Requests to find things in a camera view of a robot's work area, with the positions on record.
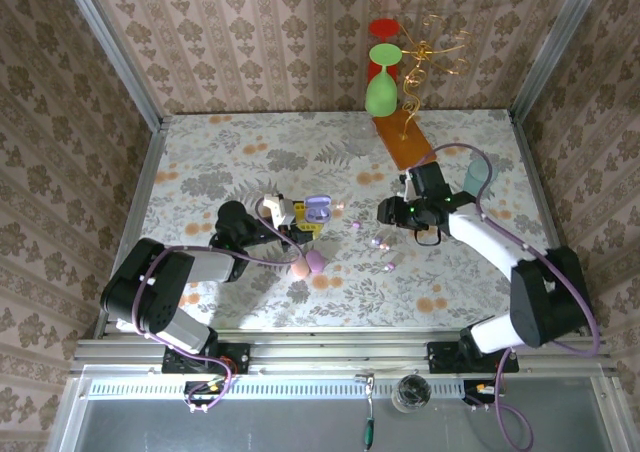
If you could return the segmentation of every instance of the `gray leaf pattern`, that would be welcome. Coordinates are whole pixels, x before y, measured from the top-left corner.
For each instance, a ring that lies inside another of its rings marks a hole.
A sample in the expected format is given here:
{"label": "gray leaf pattern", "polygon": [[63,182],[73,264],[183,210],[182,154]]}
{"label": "gray leaf pattern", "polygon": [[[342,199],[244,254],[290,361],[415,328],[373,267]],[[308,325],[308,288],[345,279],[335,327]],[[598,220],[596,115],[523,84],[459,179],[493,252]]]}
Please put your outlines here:
{"label": "gray leaf pattern", "polygon": [[[527,242],[544,248],[543,227],[507,114],[419,115],[433,146],[468,142],[489,154],[498,175],[485,208]],[[457,327],[507,309],[508,281],[468,246],[445,237],[438,247],[419,247],[407,231],[378,223],[380,201],[404,187],[375,131],[369,128],[367,135],[370,122],[368,114],[359,112],[174,118],[143,236],[205,245],[215,232],[216,211],[227,200],[242,202],[250,213],[264,194],[282,193],[293,200],[328,194],[335,203],[345,203],[344,209],[334,208],[332,220],[304,247],[327,258],[322,274],[296,280],[290,267],[250,264],[233,284],[189,284],[181,303],[189,314],[217,328]],[[472,159],[459,149],[438,154],[454,189],[464,182]],[[358,230],[351,226],[355,220],[362,224]],[[16,234],[6,233],[7,253],[26,246]],[[377,234],[384,235],[390,252],[372,246]],[[421,242],[433,240],[432,231],[420,235]],[[249,253],[277,261],[295,256],[291,250],[284,253],[279,243]],[[396,270],[385,271],[394,259]]]}

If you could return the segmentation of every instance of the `floral tablecloth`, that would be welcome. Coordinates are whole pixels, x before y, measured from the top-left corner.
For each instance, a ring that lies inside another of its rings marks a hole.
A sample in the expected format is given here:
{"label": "floral tablecloth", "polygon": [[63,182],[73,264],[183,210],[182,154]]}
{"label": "floral tablecloth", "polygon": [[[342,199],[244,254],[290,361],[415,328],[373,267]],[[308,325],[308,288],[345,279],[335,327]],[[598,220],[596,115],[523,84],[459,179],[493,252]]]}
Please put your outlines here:
{"label": "floral tablecloth", "polygon": [[[461,141],[486,151],[498,170],[486,208],[526,240],[547,245],[505,111],[424,111],[418,122],[434,147]],[[464,149],[439,153],[454,191],[462,188],[470,160]],[[507,310],[508,281],[470,247],[444,237],[437,247],[420,247],[407,231],[376,221],[378,203],[403,190],[398,175],[366,113],[178,116],[168,130],[142,236],[206,245],[227,200],[253,210],[265,193],[294,200],[328,194],[346,206],[306,245],[329,259],[323,274],[296,281],[288,268],[250,264],[235,283],[189,284],[181,307],[217,328],[245,329],[462,327]],[[355,220],[362,224],[358,230],[351,226]],[[371,244],[379,233],[389,235],[386,254]],[[276,243],[250,253],[290,257]],[[397,268],[385,272],[397,254]]]}

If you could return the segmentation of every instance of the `wooden block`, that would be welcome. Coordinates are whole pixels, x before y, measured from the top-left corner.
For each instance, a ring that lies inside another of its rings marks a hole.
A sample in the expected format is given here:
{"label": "wooden block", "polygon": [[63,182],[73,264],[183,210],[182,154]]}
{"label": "wooden block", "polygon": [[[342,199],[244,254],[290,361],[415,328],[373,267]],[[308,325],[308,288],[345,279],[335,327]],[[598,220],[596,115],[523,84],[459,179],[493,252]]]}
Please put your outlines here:
{"label": "wooden block", "polygon": [[[398,109],[388,117],[373,118],[376,129],[378,129],[378,135],[380,135],[398,170],[413,167],[422,157],[433,150],[431,144],[424,137],[420,127],[413,119],[407,126],[407,138],[402,140],[402,131],[408,116],[409,112]],[[435,160],[436,155],[434,154],[426,162]]]}

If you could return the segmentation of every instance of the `green wine glass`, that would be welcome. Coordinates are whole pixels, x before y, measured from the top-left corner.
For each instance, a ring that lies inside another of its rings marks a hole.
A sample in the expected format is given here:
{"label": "green wine glass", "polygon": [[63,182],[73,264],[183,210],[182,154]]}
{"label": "green wine glass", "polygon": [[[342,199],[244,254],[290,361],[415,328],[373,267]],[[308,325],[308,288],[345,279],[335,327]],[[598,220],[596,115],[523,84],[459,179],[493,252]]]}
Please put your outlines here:
{"label": "green wine glass", "polygon": [[364,108],[374,117],[387,117],[398,105],[398,87],[387,73],[387,67],[400,62],[402,50],[393,44],[378,44],[369,51],[369,57],[382,70],[369,82]]}

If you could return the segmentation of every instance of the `wall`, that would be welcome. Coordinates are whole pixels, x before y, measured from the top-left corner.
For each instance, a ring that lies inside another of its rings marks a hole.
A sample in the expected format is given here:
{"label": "wall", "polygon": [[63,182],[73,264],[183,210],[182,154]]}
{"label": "wall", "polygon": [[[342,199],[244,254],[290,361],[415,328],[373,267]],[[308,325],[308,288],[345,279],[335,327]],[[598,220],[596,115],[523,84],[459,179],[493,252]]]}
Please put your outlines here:
{"label": "wall", "polygon": [[0,450],[43,450],[149,131],[72,0],[0,0]]}
{"label": "wall", "polygon": [[471,72],[433,71],[429,108],[507,108],[564,0],[99,0],[164,114],[362,109],[368,24],[427,13],[473,33]]}
{"label": "wall", "polygon": [[525,121],[640,423],[640,0],[594,0]]}

